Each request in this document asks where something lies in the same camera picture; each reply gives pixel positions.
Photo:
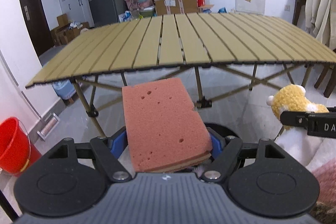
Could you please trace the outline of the white alpaca plush toy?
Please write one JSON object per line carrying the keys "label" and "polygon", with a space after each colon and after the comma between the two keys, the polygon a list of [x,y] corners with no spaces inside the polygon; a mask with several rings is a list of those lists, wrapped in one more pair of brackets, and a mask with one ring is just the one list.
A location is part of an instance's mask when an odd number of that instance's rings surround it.
{"label": "white alpaca plush toy", "polygon": [[284,132],[276,137],[275,143],[300,164],[308,166],[322,144],[322,138],[307,134],[306,115],[327,113],[327,107],[310,102],[306,98],[305,88],[294,84],[269,96],[266,104],[284,127]]}

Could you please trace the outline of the pink layered sponge block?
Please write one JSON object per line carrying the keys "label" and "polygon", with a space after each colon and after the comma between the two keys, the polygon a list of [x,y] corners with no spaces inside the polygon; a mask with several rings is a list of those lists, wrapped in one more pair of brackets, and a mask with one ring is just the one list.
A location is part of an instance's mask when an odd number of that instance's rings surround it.
{"label": "pink layered sponge block", "polygon": [[125,86],[122,103],[136,172],[177,171],[210,158],[210,133],[181,79]]}

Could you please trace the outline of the black round trash bin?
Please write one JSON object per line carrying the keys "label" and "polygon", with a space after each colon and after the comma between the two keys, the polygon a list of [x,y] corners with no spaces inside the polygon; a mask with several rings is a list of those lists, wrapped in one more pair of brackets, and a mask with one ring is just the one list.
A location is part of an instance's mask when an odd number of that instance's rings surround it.
{"label": "black round trash bin", "polygon": [[216,132],[217,135],[220,137],[216,137],[218,141],[221,141],[221,147],[222,149],[226,146],[225,138],[227,136],[234,136],[238,138],[238,134],[236,134],[234,131],[232,131],[230,128],[217,124],[217,123],[205,123],[205,126],[212,129],[212,131]]}

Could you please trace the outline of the white floor squeegee mop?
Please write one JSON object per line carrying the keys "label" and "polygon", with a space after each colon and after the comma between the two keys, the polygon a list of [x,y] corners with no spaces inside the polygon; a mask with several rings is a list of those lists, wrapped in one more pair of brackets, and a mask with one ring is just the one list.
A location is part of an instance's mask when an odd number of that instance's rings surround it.
{"label": "white floor squeegee mop", "polygon": [[59,124],[60,118],[52,110],[50,110],[46,115],[41,116],[41,114],[38,112],[38,110],[26,96],[24,91],[20,88],[19,83],[14,77],[12,71],[10,70],[10,67],[6,62],[2,52],[1,52],[1,64],[5,67],[6,73],[8,77],[11,79],[12,83],[14,84],[16,91],[18,92],[20,97],[25,101],[25,104],[31,109],[31,111],[34,112],[34,114],[38,117],[39,121],[37,123],[35,131],[43,141],[46,141],[46,139],[51,135],[54,128]]}

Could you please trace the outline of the blue pet feeder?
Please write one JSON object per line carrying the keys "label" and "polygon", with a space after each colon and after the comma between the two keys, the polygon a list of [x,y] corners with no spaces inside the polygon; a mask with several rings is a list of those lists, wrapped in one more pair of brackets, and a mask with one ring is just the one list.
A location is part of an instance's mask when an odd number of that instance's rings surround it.
{"label": "blue pet feeder", "polygon": [[72,85],[70,80],[65,81],[58,81],[55,83],[52,83],[52,87],[56,94],[64,101],[66,101],[67,104],[73,104],[74,99],[73,96],[76,94],[75,87]]}

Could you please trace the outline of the red plastic bucket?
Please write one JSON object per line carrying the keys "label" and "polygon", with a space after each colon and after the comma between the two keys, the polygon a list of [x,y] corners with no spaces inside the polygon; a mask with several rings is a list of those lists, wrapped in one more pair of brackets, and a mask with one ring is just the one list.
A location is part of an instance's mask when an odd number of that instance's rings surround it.
{"label": "red plastic bucket", "polygon": [[10,117],[1,123],[0,166],[12,176],[20,176],[39,160],[42,154],[30,141],[24,125]]}

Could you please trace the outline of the tan folding camping table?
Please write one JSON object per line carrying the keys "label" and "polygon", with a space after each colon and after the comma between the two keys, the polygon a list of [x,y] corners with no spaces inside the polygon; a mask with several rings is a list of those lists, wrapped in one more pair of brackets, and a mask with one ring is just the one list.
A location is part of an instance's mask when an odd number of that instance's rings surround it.
{"label": "tan folding camping table", "polygon": [[84,32],[28,83],[31,88],[63,80],[74,85],[98,133],[99,109],[86,99],[81,85],[120,91],[101,83],[101,75],[173,68],[172,76],[189,69],[216,67],[249,79],[247,89],[272,87],[275,75],[263,79],[233,69],[234,65],[282,65],[282,74],[315,64],[334,64],[335,53],[314,46],[306,32],[287,21],[254,14],[191,13],[163,15],[115,23]]}

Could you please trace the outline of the beige hooded jacket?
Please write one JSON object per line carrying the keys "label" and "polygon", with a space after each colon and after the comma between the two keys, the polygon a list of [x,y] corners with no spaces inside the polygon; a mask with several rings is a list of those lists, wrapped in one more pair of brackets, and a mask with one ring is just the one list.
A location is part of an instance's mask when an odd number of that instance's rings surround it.
{"label": "beige hooded jacket", "polygon": [[306,31],[335,50],[335,0],[306,0]]}

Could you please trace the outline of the dark wooden chair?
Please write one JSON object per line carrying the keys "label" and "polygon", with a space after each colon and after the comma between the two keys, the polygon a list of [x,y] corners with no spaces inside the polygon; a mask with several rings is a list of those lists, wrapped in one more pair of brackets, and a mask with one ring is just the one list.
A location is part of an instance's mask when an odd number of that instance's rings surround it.
{"label": "dark wooden chair", "polygon": [[[292,24],[293,25],[297,25],[298,23],[298,19],[299,19],[299,14],[301,12],[301,8],[302,6],[304,6],[306,4],[306,0],[295,0],[294,1],[294,12],[293,12],[293,19],[292,19]],[[314,46],[318,46],[318,47],[324,47],[320,42],[318,42],[315,38],[313,38],[312,36],[310,36],[309,34],[306,34],[306,36],[314,41],[313,45]],[[318,80],[316,81],[316,83],[314,84],[314,87],[317,89],[319,88],[320,84],[322,84],[323,79],[325,78],[325,76],[327,75],[328,71],[330,70],[331,65],[329,63],[327,63],[326,65],[324,65],[323,70],[318,78]],[[327,86],[323,92],[324,97],[329,98],[329,96],[332,94],[332,92],[335,89],[335,67],[332,68],[332,73],[331,76],[329,78],[329,81],[327,83]]]}

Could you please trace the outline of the open cardboard box floor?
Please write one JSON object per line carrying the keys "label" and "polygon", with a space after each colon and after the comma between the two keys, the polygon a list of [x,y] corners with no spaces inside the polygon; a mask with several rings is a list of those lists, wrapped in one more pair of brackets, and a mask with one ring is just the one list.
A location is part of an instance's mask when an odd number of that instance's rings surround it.
{"label": "open cardboard box floor", "polygon": [[50,30],[55,46],[69,44],[81,34],[82,30],[90,28],[88,22],[70,22],[67,14],[62,14],[56,19],[58,21],[58,26]]}

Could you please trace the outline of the dark brown door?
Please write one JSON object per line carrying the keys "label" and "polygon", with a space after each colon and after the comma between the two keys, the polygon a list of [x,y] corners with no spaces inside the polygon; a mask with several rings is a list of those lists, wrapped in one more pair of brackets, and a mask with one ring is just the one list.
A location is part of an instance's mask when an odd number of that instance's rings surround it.
{"label": "dark brown door", "polygon": [[38,56],[54,46],[42,0],[19,0],[25,24]]}

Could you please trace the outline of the large cardboard box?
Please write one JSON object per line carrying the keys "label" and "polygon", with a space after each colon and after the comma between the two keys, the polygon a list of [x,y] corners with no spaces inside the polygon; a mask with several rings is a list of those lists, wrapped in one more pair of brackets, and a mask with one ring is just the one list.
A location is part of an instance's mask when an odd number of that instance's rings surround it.
{"label": "large cardboard box", "polygon": [[214,5],[198,6],[198,0],[153,0],[157,16],[210,10]]}

